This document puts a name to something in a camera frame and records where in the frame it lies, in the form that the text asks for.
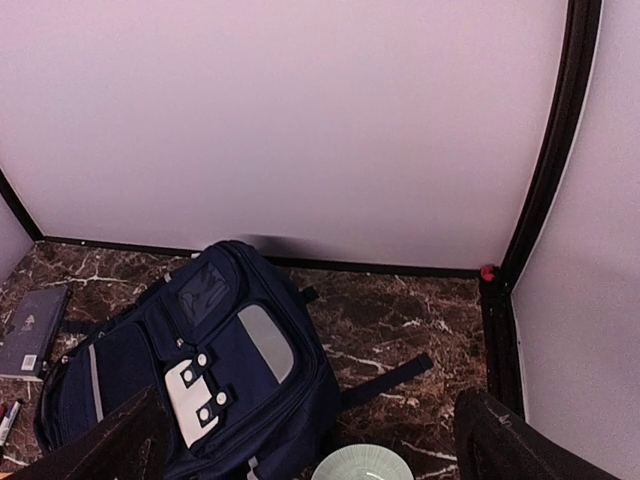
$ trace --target marker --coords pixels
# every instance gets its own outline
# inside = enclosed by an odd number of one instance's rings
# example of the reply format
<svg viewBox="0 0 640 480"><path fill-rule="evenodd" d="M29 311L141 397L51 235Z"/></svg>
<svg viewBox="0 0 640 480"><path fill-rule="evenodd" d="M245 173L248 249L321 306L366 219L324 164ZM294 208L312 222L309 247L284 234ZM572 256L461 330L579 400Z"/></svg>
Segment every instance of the marker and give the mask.
<svg viewBox="0 0 640 480"><path fill-rule="evenodd" d="M22 402L20 400L16 400L9 409L7 415L2 419L2 423L0 423L0 454L2 453L4 444L7 442L7 437L9 436L9 432L11 431L13 422L16 421L16 417L18 416L21 405Z"/></svg>

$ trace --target navy blue backpack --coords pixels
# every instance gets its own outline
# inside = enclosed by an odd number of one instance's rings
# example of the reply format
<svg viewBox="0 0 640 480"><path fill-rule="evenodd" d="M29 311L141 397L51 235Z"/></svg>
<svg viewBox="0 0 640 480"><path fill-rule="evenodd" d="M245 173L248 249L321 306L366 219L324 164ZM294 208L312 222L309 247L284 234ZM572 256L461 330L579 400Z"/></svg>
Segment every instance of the navy blue backpack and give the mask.
<svg viewBox="0 0 640 480"><path fill-rule="evenodd" d="M342 410L432 367L423 354L341 393L310 299L244 243L207 248L53 365L41 448L77 440L155 386L172 425L166 479L293 478L319 459Z"/></svg>

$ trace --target green bowl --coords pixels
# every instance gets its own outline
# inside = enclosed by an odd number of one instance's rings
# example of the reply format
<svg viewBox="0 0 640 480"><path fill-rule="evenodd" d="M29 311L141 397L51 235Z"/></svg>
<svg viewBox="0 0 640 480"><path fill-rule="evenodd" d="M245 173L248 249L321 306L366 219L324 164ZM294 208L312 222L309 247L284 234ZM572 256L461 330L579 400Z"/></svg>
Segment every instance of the green bowl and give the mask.
<svg viewBox="0 0 640 480"><path fill-rule="evenodd" d="M325 458L311 480L414 480L407 463L379 445L349 445Z"/></svg>

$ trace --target gray book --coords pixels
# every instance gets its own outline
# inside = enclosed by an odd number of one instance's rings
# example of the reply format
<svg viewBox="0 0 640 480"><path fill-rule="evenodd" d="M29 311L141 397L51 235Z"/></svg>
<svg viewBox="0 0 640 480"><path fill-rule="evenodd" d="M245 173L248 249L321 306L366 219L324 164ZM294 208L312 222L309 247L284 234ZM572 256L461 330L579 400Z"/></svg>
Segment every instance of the gray book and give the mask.
<svg viewBox="0 0 640 480"><path fill-rule="evenodd" d="M0 346L0 378L42 381L68 292L61 286L34 290L22 297Z"/></svg>

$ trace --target marble floor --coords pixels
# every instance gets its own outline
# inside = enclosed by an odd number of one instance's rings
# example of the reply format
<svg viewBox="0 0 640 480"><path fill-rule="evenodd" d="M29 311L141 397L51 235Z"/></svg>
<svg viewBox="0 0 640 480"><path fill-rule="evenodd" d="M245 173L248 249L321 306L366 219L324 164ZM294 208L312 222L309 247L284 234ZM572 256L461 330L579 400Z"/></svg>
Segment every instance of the marble floor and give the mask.
<svg viewBox="0 0 640 480"><path fill-rule="evenodd" d="M66 284L68 320L103 321L147 285L186 261L54 243L38 243L0 290L0 340L22 295ZM458 478L453 407L458 392L486 388L478 285L475 280L417 278L286 269L320 299L311 316L343 387L364 382L426 351L434 368L338 420L341 444L377 443L393 449L417 480ZM82 337L58 335L58 358ZM40 385L0 379L0 400L25 400L4 451L0 471L37 460L32 420Z"/></svg>

